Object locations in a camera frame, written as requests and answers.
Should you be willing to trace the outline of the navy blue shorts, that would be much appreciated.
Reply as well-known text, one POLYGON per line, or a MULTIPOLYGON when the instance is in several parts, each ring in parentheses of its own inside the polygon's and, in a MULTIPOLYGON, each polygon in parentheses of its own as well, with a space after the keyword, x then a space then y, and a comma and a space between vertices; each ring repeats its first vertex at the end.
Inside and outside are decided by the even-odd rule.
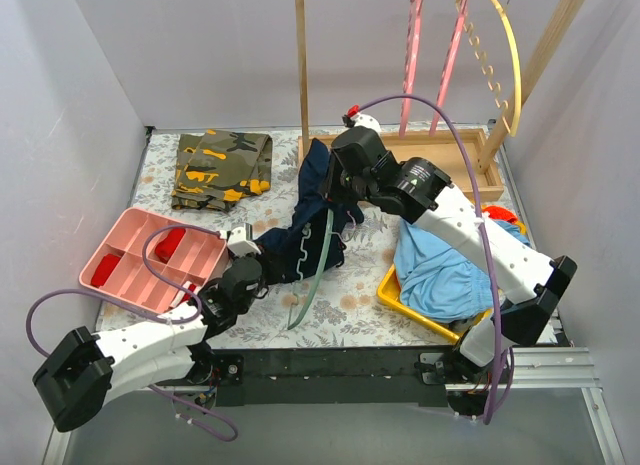
POLYGON ((271 228, 255 242, 261 249, 266 284, 286 284, 316 273, 323 245, 327 213, 332 210, 333 234, 325 263, 327 270, 344 263, 346 246, 338 236, 349 224, 360 225, 364 214, 357 205, 329 202, 320 194, 330 155, 324 143, 314 139, 298 172, 298 201, 287 228, 271 228))

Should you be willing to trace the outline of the green hanger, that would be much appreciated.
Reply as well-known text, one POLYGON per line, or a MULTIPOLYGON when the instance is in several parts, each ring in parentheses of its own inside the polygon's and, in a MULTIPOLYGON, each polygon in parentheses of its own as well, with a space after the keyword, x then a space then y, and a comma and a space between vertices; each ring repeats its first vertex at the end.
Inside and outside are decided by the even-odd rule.
POLYGON ((289 312, 287 329, 301 324, 309 311, 323 274, 344 262, 346 243, 364 220, 358 206, 314 205, 296 209, 288 229, 285 258, 293 263, 294 296, 301 306, 296 316, 289 312))

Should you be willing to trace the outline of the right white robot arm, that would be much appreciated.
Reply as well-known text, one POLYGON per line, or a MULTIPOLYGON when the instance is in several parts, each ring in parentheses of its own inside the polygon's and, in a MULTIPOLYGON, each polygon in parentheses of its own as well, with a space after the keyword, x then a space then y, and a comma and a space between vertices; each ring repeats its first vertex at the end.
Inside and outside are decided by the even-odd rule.
POLYGON ((448 174, 424 158, 397 161, 380 134, 365 126, 332 141, 324 194, 401 217, 495 281, 505 298, 500 310, 472 326, 444 360, 464 382, 479 380, 507 348, 534 345, 577 271, 570 257, 552 259, 478 217, 448 174))

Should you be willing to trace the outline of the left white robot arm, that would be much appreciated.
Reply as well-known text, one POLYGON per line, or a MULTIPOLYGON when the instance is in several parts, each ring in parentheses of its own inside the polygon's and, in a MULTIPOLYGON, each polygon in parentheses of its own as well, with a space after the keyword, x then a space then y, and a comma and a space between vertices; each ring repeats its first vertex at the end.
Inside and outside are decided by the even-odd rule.
POLYGON ((217 388, 242 380, 243 359, 220 355, 208 339, 235 325, 265 285, 258 259, 236 259, 197 297, 156 321, 101 333, 76 328, 35 372, 33 384, 56 429, 75 430, 110 401, 149 385, 185 380, 217 388))

